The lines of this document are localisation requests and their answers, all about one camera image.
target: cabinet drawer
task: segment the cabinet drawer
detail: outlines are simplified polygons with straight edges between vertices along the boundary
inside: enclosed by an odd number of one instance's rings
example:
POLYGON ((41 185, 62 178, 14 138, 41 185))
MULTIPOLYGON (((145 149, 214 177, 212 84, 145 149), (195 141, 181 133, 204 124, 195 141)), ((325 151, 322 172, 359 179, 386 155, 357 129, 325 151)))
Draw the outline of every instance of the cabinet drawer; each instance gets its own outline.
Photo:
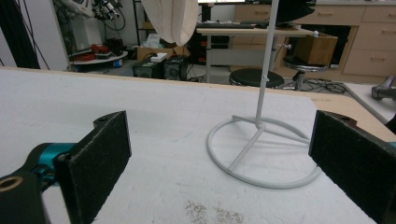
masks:
POLYGON ((271 6, 268 5, 245 5, 235 7, 235 21, 268 20, 270 14, 271 6))
POLYGON ((367 7, 362 21, 396 22, 396 7, 367 7))
POLYGON ((352 48, 396 50, 396 23, 362 23, 352 48))
POLYGON ((315 6, 315 11, 299 20, 300 24, 359 25, 365 6, 315 6))
POLYGON ((353 49, 345 74, 387 77, 396 74, 396 51, 353 49))
POLYGON ((233 42, 236 44, 265 45, 266 36, 235 36, 233 42))

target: white metal stand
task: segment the white metal stand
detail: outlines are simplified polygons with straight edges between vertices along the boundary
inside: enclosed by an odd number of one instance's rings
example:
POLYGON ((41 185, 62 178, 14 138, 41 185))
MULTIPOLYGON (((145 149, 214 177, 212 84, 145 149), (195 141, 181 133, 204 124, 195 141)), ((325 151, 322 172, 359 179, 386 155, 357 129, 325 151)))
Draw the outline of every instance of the white metal stand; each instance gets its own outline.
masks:
POLYGON ((265 88, 266 88, 266 83, 268 80, 267 74, 269 70, 269 65, 270 65, 270 60, 271 60, 271 53, 272 53, 272 47, 273 47, 273 42, 274 42, 274 33, 275 33, 275 26, 276 26, 276 14, 277 14, 277 8, 278 8, 278 2, 279 0, 273 0, 272 2, 272 9, 271 9, 271 17, 270 17, 270 23, 268 26, 268 36, 267 36, 267 42, 265 46, 265 54, 264 54, 264 61, 262 65, 262 81, 261 81, 261 86, 260 86, 260 93, 259 93, 259 100, 258 100, 258 105, 257 105, 257 112, 256 112, 256 118, 255 119, 249 119, 249 118, 243 118, 239 117, 236 115, 232 116, 232 119, 226 120, 222 122, 221 124, 218 124, 212 131, 210 132, 209 136, 207 137, 207 148, 210 157, 212 160, 226 173, 229 175, 234 176, 235 178, 238 178, 242 181, 245 181, 249 184, 256 185, 259 187, 264 187, 264 188, 269 188, 269 189, 293 189, 293 188, 299 188, 301 186, 307 185, 311 183, 313 180, 315 180, 318 175, 320 174, 321 170, 317 166, 313 172, 307 176, 306 178, 303 178, 298 181, 292 181, 288 183, 272 183, 264 180, 257 180, 253 179, 249 176, 246 175, 240 175, 238 173, 234 172, 235 167, 238 165, 238 163, 245 157, 245 155, 248 153, 250 148, 253 146, 253 144, 259 139, 259 137, 262 135, 262 133, 271 133, 274 135, 278 135, 281 137, 285 137, 294 141, 298 141, 301 143, 306 143, 309 146, 310 140, 308 139, 307 136, 305 136, 302 132, 300 132, 297 128, 294 128, 293 126, 281 122, 279 120, 275 119, 266 119, 262 118, 262 105, 263 105, 263 100, 264 100, 264 94, 265 94, 265 88), (215 133, 222 128, 223 126, 237 122, 237 121, 245 121, 248 123, 252 123, 256 126, 258 131, 253 135, 253 137, 247 142, 245 147, 242 149, 242 151, 238 154, 238 156, 233 160, 232 164, 230 166, 226 166, 221 163, 219 158, 216 156, 214 153, 213 147, 212 147, 212 141, 215 133), (266 129, 265 122, 271 122, 275 125, 284 127, 289 129, 290 131, 296 133, 300 137, 296 136, 291 136, 291 135, 286 135, 283 133, 279 133, 276 131, 271 131, 266 129))

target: chair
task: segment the chair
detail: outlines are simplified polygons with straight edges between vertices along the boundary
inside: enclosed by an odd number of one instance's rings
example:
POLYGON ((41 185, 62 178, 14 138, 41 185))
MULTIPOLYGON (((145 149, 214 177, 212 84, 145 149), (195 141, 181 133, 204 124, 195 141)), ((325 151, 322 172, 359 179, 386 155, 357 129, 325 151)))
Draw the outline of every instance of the chair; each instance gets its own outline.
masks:
MULTIPOLYGON (((273 72, 268 72, 266 88, 278 88, 285 83, 285 79, 273 72)), ((229 81, 234 86, 260 87, 262 70, 259 68, 243 68, 231 72, 229 81)))
POLYGON ((297 70, 296 75, 293 77, 295 81, 294 90, 300 91, 302 89, 305 72, 324 72, 327 70, 328 66, 324 64, 309 64, 305 63, 295 56, 286 56, 283 59, 283 63, 286 67, 297 70))

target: floor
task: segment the floor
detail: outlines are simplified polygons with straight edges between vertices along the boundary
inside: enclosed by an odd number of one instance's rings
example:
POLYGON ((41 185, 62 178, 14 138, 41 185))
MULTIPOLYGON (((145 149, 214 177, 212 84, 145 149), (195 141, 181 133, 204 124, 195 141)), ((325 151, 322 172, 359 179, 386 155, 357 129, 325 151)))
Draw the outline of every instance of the floor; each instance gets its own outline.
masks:
MULTIPOLYGON (((114 68, 112 63, 100 63, 95 65, 84 65, 80 68, 80 72, 91 74, 106 74, 110 76, 131 77, 133 73, 134 60, 123 60, 122 67, 114 68)), ((211 67, 211 83, 220 85, 230 85, 229 75, 231 73, 229 66, 212 66, 211 67)), ((188 65, 188 80, 193 82, 206 82, 205 80, 205 66, 200 64, 188 65)), ((294 82, 291 78, 285 78, 286 90, 293 90, 294 82)), ((307 79, 304 82, 302 91, 314 91, 333 94, 344 94, 351 96, 343 83, 332 82, 330 80, 307 79)))

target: cardboard box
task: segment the cardboard box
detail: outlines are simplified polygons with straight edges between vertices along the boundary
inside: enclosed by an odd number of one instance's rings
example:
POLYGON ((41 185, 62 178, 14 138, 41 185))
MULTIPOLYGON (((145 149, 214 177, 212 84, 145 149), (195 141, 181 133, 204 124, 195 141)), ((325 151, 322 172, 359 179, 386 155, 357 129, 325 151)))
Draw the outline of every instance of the cardboard box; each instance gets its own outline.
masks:
POLYGON ((185 46, 177 46, 173 44, 168 44, 164 49, 152 49, 152 48, 137 48, 137 61, 142 62, 144 59, 152 55, 153 53, 167 53, 166 58, 172 55, 184 55, 189 57, 190 52, 185 46))
POLYGON ((337 36, 325 34, 319 34, 318 37, 309 35, 299 38, 294 56, 305 63, 329 65, 337 39, 337 36))

